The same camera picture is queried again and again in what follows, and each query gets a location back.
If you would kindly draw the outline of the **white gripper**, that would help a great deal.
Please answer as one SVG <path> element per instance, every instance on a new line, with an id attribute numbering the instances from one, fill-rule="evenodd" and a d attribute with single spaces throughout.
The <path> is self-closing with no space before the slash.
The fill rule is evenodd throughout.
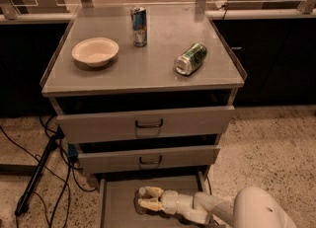
<path id="1" fill-rule="evenodd" d="M 167 214 L 180 214 L 187 220 L 191 219 L 194 212 L 193 197 L 191 195 L 181 194 L 175 190 L 163 190 L 157 187 L 146 187 L 145 197 L 137 202 L 146 209 L 152 211 L 164 211 Z"/>

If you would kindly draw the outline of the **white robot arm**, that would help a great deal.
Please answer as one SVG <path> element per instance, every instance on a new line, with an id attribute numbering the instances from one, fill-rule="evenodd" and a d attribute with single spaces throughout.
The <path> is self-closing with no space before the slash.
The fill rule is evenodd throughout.
<path id="1" fill-rule="evenodd" d="M 141 210 L 180 214 L 202 225 L 209 224 L 211 216 L 215 215 L 232 228 L 297 228 L 277 201 L 267 191 L 256 187 L 240 190 L 233 207 L 203 191 L 187 195 L 157 187 L 140 188 L 134 203 Z"/>

